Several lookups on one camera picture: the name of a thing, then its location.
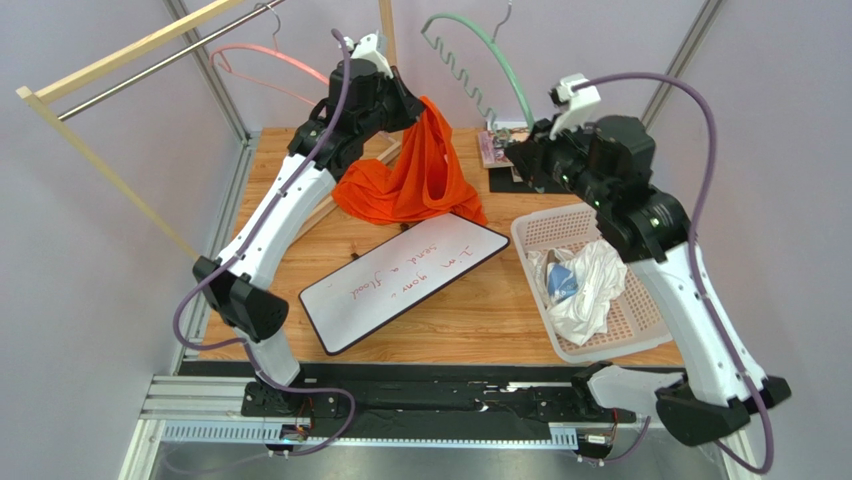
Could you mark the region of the white printed t shirt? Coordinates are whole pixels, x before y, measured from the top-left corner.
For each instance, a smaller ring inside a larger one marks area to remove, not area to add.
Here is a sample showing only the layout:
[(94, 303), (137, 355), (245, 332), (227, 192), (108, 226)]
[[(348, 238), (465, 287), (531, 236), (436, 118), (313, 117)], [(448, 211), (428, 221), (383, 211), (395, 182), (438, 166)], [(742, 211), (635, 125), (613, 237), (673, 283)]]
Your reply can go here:
[(527, 265), (546, 318), (556, 333), (582, 346), (608, 331), (611, 302), (626, 289), (627, 267), (603, 240), (577, 253), (567, 248), (530, 251)]

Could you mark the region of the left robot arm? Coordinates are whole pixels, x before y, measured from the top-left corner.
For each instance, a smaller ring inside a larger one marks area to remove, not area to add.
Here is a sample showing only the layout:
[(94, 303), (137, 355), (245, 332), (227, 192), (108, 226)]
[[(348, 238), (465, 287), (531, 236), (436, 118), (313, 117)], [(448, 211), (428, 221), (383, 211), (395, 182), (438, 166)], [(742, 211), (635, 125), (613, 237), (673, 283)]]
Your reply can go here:
[(277, 180), (243, 229), (215, 258), (195, 262), (200, 293), (247, 348), (264, 383), (288, 387), (300, 372), (283, 330), (289, 305), (269, 290), (283, 256), (366, 142), (413, 126), (424, 110), (396, 67), (339, 62), (327, 97), (296, 129)]

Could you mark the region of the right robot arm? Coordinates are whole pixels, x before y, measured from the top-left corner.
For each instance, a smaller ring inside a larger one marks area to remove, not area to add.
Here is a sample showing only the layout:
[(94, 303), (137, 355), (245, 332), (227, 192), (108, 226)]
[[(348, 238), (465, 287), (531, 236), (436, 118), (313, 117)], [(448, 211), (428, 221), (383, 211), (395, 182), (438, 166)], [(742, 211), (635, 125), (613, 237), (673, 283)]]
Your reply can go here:
[(791, 390), (750, 357), (721, 308), (707, 307), (714, 294), (688, 241), (691, 220), (650, 182), (655, 149), (639, 119), (607, 116), (564, 131), (538, 121), (504, 154), (527, 184), (556, 184), (595, 210), (601, 237), (650, 294), (684, 361), (680, 375), (598, 362), (574, 387), (593, 409), (651, 416), (680, 443), (699, 446), (737, 432)]

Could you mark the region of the orange t shirt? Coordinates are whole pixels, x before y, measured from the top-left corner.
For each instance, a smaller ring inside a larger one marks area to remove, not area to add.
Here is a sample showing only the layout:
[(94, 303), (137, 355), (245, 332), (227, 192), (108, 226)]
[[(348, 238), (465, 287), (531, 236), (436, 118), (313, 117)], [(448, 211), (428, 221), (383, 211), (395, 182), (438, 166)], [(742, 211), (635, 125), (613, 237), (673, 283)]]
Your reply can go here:
[(488, 223), (477, 190), (465, 179), (452, 145), (452, 128), (422, 96), (425, 110), (403, 133), (394, 167), (378, 159), (355, 162), (331, 193), (350, 216), (376, 225), (419, 222), (453, 213)]

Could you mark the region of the pink clothes hanger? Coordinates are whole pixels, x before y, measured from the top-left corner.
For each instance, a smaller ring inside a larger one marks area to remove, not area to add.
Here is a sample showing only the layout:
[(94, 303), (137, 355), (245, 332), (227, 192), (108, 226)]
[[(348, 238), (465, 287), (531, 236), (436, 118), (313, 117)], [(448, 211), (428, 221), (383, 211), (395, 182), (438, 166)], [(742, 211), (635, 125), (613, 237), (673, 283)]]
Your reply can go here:
[(207, 55), (207, 64), (226, 76), (231, 76), (245, 82), (256, 85), (270, 91), (281, 93), (298, 102), (314, 107), (318, 104), (318, 96), (305, 96), (299, 90), (292, 90), (281, 81), (273, 81), (268, 73), (261, 73), (259, 67), (250, 67), (248, 71), (240, 68), (240, 60), (249, 57), (259, 57), (263, 60), (263, 66), (271, 66), (273, 73), (282, 73), (283, 70), (298, 72), (305, 78), (312, 79), (316, 84), (324, 87), (323, 92), (330, 85), (326, 75), (321, 74), (316, 68), (302, 60), (285, 54), (278, 39), (283, 22), (280, 15), (270, 1), (258, 1), (252, 7), (253, 11), (271, 13), (274, 17), (274, 27), (270, 34), (272, 44), (270, 46), (251, 42), (231, 42), (217, 47)]

